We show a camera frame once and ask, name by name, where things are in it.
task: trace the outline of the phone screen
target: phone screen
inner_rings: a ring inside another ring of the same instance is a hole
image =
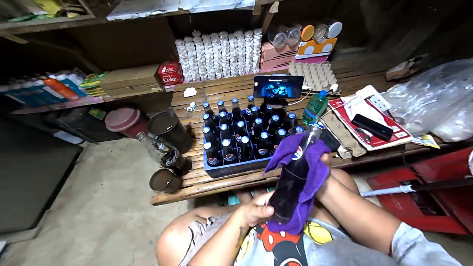
[[[255,76],[253,96],[257,98],[300,98],[302,76]]]

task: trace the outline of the brown cup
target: brown cup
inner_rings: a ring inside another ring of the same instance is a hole
[[[181,185],[181,177],[166,168],[161,168],[156,171],[149,180],[149,187],[152,190],[170,194],[177,192],[181,188]]]

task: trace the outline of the purple cloth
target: purple cloth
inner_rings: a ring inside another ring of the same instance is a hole
[[[296,134],[285,138],[279,144],[274,156],[271,158],[264,172],[279,168],[281,164],[288,164],[292,155],[297,151],[304,134]],[[309,165],[307,181],[299,194],[298,203],[288,223],[279,224],[274,220],[268,221],[268,229],[271,232],[285,231],[292,235],[299,234],[304,228],[307,218],[314,204],[314,196],[317,190],[324,184],[330,169],[320,160],[321,156],[330,152],[323,141],[318,141],[306,150],[305,159]]]

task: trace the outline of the orange lid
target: orange lid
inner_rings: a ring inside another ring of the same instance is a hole
[[[310,38],[312,38],[312,36],[314,35],[314,32],[315,32],[315,28],[312,25],[307,25],[303,27],[300,34],[301,40],[304,42],[310,40]]]

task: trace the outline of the pink bucket lid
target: pink bucket lid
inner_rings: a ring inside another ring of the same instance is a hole
[[[140,118],[140,114],[140,110],[133,108],[114,110],[105,117],[105,126],[113,132],[123,131],[134,125]]]

